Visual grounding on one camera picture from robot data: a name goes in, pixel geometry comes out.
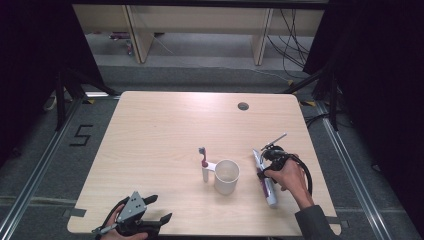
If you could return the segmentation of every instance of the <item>cable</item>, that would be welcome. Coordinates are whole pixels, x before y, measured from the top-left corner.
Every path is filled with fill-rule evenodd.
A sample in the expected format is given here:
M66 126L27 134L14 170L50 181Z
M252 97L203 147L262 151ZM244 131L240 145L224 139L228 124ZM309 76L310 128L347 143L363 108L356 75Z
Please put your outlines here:
M283 10L282 10L282 9L280 9L280 13L281 13L281 16L282 16L282 17L283 17L283 19L284 19L284 22L286 23L287 29L289 29L290 35L292 35L292 36L294 37L294 41L295 41L295 43L296 43L297 47L298 47L298 48L299 48L299 47L300 47L300 48L303 48L303 50L304 50L305 52L309 53L309 50L308 50L308 49L306 49L305 47L303 47L303 46L302 46L302 44L300 44L300 43L297 41L296 24L295 24L295 19L296 19L296 9L292 9L292 19L293 19L293 21L292 21L292 25L293 25L293 27L294 27L294 29L293 29L293 27L292 27L292 30L290 30L290 27L289 27L289 25L288 25L288 23L287 23L287 20L286 20L286 18L285 18L285 16L284 16L284 13L283 13Z
M298 52L299 52L299 56L300 56L300 59L301 59L301 61L302 61L302 63L300 63L301 64L301 67L303 68L304 67L304 63L303 63L303 55L301 55L301 53L300 53L300 48L299 48L299 46L297 45L297 39L295 38L295 36L293 35L293 29L294 29L294 20L295 20L295 11L293 11L292 10L292 15L293 15L293 21L292 21L292 27L290 28L290 26L289 26L289 24L288 24L288 22L287 22L287 20L286 20L286 18L285 18L285 16L284 16L284 13L283 13L283 11L282 11L282 9L280 9L280 13L281 13L281 16L283 17L283 20L284 20L284 22L285 22L285 24L286 24L286 26L287 26L287 29L289 30L289 38L288 38L288 40L287 40L287 43L286 42L284 42L284 43L286 43L285 45L285 48L284 48L284 56L287 56L288 54L287 54L287 48L288 48L288 46L290 45L290 40L293 38L293 41L296 43L296 46L297 46L297 50L298 50ZM288 73L287 72L287 69L286 69L286 66L285 66L285 57L283 56L283 69L284 69L284 72L287 74L287 75L289 75L290 77L292 77L292 78L299 78L299 77L297 77L297 76L293 76L293 75L291 75L290 73Z
M305 64L306 58L305 58L305 56L303 56L302 51L300 49L300 47L302 45L297 41L297 33L296 33L296 9L292 9L292 18L293 18L293 24L292 24L293 40L296 43L296 46L297 46L297 49L298 49L298 53L299 53L299 57L302 59L302 62Z
M281 48L279 48L272 40L269 36L267 36L269 42L271 43L271 45L274 47L274 49L281 54L283 57L288 58L290 61L292 61L294 64L298 65L299 67L303 67L303 64L299 61L297 61L295 58L293 58L292 56L288 55L287 53L285 53L283 50L281 50Z
M313 186L312 186L312 176L309 172L308 167L306 164L295 154L287 153L283 150L280 146L274 146L272 145L271 148L267 148L265 151L261 154L261 163L263 162L263 158L271 161L271 165L269 165L267 168L265 168L262 173L258 173L258 176L260 178L265 178L266 175L264 174L267 170L273 170L273 171L280 171L284 168L284 165L286 164L286 161L288 159L291 159L299 164L299 166L303 169L306 175L306 179L308 182L308 192L312 195Z
M278 38L280 39L280 41L281 42L283 42L284 43L284 45L288 45L288 43L286 42L286 41L284 41L282 38L281 38L281 36L278 36ZM291 46L291 45L289 45L289 48L291 48L291 49L293 49L293 50L296 50L296 51L300 51L300 52L302 52L303 54L306 54L306 55L308 55L309 54L309 51L308 50L299 50L298 48L294 48L293 46Z
M339 114L339 113L345 113L345 111L337 110L336 114ZM329 116L330 116L330 113L323 113L313 117L305 117L304 119L305 119L306 127L309 128L312 125L312 123L314 123L316 120L320 118L327 118Z

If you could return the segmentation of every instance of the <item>human hand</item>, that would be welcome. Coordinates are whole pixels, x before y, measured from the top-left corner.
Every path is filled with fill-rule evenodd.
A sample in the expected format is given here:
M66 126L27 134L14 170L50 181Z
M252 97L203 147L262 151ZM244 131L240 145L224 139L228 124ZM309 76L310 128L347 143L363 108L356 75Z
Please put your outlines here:
M289 190L301 210L314 205L305 182L305 173L294 160L288 159L280 171L267 170L265 176L281 185L281 191Z
M111 226L115 223L116 217L118 214L122 211L124 208L124 204L120 205L115 212L113 212L112 216L109 218L106 227ZM101 240L145 240L147 239L148 235L147 233L137 233L135 235L124 237L121 234L118 233L115 229L109 231L106 235L102 236Z

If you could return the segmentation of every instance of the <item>handle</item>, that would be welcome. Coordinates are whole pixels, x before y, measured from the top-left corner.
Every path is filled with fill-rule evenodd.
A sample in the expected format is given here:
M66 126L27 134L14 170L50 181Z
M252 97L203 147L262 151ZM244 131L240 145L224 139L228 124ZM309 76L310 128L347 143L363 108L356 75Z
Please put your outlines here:
M202 174L203 174L203 181L204 182L208 182L209 180L209 171L213 171L215 172L215 167L216 164L215 163L211 163L211 162L207 162L208 166L207 167L202 167Z

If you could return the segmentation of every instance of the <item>white cup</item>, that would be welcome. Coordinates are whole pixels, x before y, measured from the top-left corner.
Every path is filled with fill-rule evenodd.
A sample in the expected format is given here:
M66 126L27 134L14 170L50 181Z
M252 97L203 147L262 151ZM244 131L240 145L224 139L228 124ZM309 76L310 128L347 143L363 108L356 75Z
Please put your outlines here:
M203 170L203 180L205 182L208 181L207 174L209 170L215 172L214 186L219 193L229 195L234 192L240 176L240 168L237 163L228 159L221 160L216 165L209 163L209 167Z

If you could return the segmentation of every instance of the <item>table top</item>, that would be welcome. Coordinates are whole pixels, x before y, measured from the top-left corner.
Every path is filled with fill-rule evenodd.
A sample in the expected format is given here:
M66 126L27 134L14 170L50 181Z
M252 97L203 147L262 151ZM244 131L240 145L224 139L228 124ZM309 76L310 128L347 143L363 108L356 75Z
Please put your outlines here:
M239 103L248 104L240 110ZM138 191L157 194L145 220L173 213L161 235L301 235L290 193L275 186L276 209L269 208L256 176L252 149L278 138L276 145L299 154L308 166L313 198L326 216L336 216L298 102L293 95L192 92L125 92L112 116L75 206L68 230L88 233L100 226L118 201ZM198 148L207 160L232 159L240 167L235 191L224 196L203 182ZM339 234L340 225L331 225Z

